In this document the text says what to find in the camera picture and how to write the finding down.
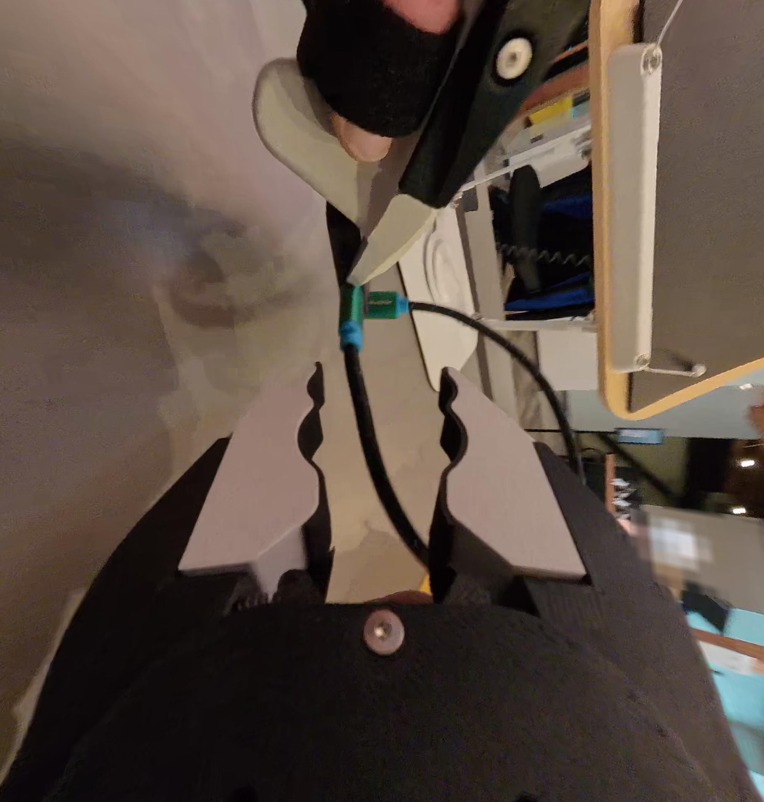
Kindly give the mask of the grey panel with wooden rim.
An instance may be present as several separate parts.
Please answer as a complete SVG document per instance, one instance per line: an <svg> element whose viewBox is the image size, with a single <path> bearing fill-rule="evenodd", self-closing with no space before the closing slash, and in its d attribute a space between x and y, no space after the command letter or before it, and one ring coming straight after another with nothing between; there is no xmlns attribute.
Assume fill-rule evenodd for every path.
<svg viewBox="0 0 764 802"><path fill-rule="evenodd" d="M592 2L598 385L630 421L764 367L764 2Z"/></svg>

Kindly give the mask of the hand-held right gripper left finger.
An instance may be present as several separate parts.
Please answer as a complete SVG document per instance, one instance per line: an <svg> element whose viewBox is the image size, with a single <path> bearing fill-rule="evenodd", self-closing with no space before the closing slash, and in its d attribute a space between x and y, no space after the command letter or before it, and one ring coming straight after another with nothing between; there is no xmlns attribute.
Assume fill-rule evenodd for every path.
<svg viewBox="0 0 764 802"><path fill-rule="evenodd" d="M319 413L324 371L266 384L238 419L179 561L183 576L248 576L274 596L289 572L315 574L323 594L331 574L331 522Z"/></svg>

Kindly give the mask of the person's left hand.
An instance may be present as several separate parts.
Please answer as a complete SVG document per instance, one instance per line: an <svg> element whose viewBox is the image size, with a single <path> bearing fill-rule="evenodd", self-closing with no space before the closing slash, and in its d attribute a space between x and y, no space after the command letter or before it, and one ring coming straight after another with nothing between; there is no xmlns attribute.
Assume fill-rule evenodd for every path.
<svg viewBox="0 0 764 802"><path fill-rule="evenodd" d="M394 14L431 35L443 35L457 22L459 1L384 1ZM392 138L364 130L336 111L329 111L331 128L342 148L360 163L381 161L390 151Z"/></svg>

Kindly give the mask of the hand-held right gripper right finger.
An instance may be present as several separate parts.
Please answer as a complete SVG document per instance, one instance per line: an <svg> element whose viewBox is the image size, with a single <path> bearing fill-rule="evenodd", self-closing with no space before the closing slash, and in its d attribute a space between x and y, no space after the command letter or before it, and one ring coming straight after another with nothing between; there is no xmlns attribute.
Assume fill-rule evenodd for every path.
<svg viewBox="0 0 764 802"><path fill-rule="evenodd" d="M588 572L534 440L454 368L440 376L440 476L429 530L436 600L466 580L492 600L522 579L581 584Z"/></svg>

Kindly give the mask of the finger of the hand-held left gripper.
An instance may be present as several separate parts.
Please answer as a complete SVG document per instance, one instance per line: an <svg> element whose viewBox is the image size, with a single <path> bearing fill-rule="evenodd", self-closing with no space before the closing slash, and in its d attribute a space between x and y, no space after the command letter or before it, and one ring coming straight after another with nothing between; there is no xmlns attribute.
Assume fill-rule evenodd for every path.
<svg viewBox="0 0 764 802"><path fill-rule="evenodd" d="M361 241L347 284L366 285L395 266L433 226L438 212L409 195L394 196L376 227Z"/></svg>

